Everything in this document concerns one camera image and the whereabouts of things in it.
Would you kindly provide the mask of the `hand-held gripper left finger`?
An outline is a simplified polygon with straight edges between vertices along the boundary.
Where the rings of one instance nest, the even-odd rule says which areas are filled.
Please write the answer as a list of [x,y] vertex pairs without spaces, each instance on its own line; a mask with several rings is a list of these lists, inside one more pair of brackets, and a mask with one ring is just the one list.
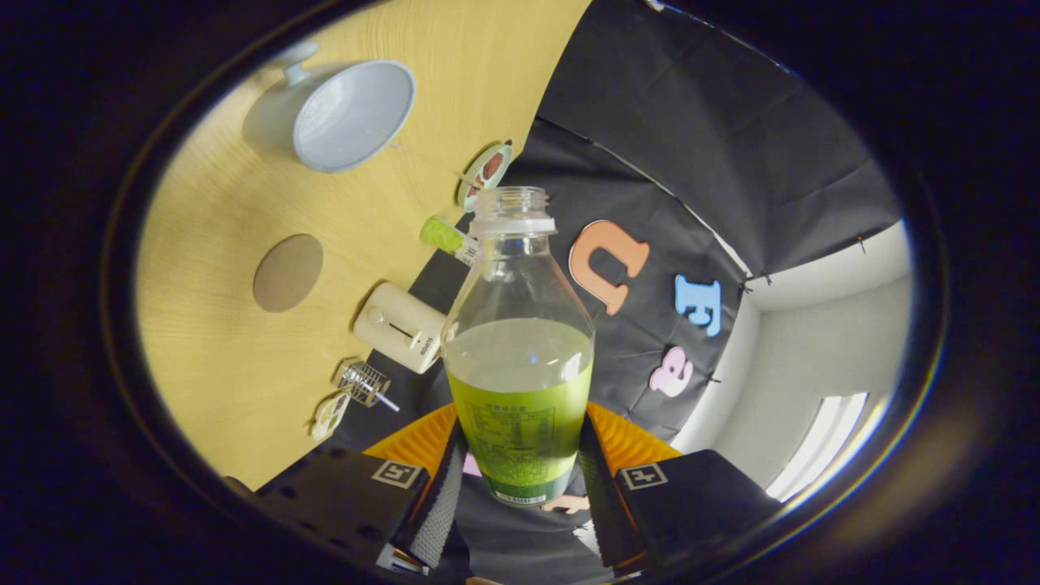
[[258,495],[275,518],[352,561],[433,570],[454,522],[467,444],[453,405],[354,451],[321,448]]

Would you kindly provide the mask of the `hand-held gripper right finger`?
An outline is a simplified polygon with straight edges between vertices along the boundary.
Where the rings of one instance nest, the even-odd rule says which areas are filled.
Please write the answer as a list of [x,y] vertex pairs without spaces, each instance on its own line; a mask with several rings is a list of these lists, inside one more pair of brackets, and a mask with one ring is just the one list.
[[579,458],[600,555],[614,570],[712,563],[782,508],[713,449],[681,454],[595,403]]

